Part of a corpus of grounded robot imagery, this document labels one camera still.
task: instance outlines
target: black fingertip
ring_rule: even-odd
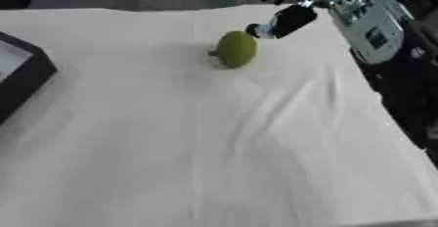
[[[260,24],[257,23],[253,23],[250,24],[247,28],[246,28],[246,33],[252,35],[253,37],[259,38],[259,36],[257,35],[257,33],[255,32],[255,29],[259,26]]]

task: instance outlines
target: green fruit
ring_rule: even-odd
[[[257,53],[257,41],[243,31],[233,31],[221,38],[216,51],[210,56],[218,57],[228,68],[240,68],[248,64]]]

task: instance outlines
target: white cloth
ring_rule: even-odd
[[[290,227],[438,216],[438,172],[322,13],[216,68],[276,9],[1,12],[60,72],[0,129],[0,226]]]

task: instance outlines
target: screw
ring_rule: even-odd
[[[420,59],[424,56],[426,52],[420,48],[420,47],[415,47],[413,48],[413,50],[411,51],[411,57],[415,58],[415,59]]]

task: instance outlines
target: table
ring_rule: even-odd
[[[0,129],[0,223],[332,226],[438,216],[438,177],[327,14],[215,67],[280,8],[0,12],[60,73]]]

